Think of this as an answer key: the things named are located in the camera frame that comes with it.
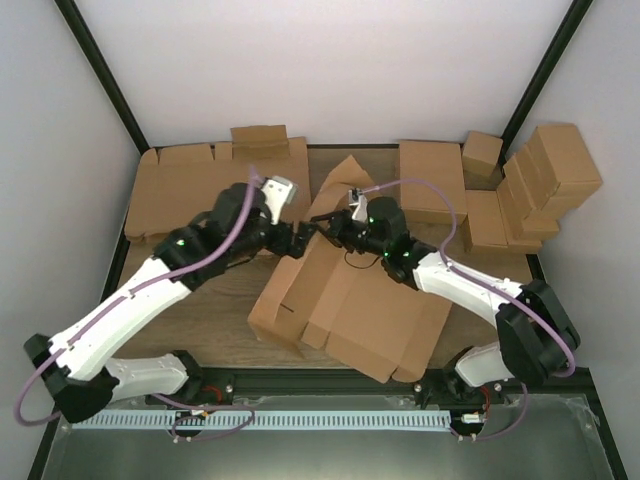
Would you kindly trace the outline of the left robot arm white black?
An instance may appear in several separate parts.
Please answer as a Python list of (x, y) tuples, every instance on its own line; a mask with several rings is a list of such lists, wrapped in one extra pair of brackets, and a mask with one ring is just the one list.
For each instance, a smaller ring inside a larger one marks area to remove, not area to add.
[(196, 402), (205, 381), (187, 352), (131, 361), (113, 355), (164, 310), (260, 250), (301, 257), (312, 228), (281, 218), (296, 190), (278, 176), (233, 184), (210, 210), (171, 231), (136, 273), (84, 318), (53, 336), (31, 336), (24, 350), (36, 370), (32, 377), (43, 381), (58, 415), (78, 423), (114, 401), (150, 394)]

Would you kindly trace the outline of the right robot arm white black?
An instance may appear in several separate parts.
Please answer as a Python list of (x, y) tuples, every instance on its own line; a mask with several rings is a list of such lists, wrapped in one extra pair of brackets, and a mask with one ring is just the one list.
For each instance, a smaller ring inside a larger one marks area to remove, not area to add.
[(411, 235), (394, 199), (368, 200), (357, 190), (350, 194), (348, 208), (312, 217), (318, 232), (349, 252), (379, 257), (395, 282), (459, 305), (497, 332), (496, 342), (454, 358), (444, 378), (451, 400), (468, 402), (481, 386), (499, 380), (539, 387), (551, 377), (573, 374), (580, 338), (545, 281), (521, 284), (450, 260)]

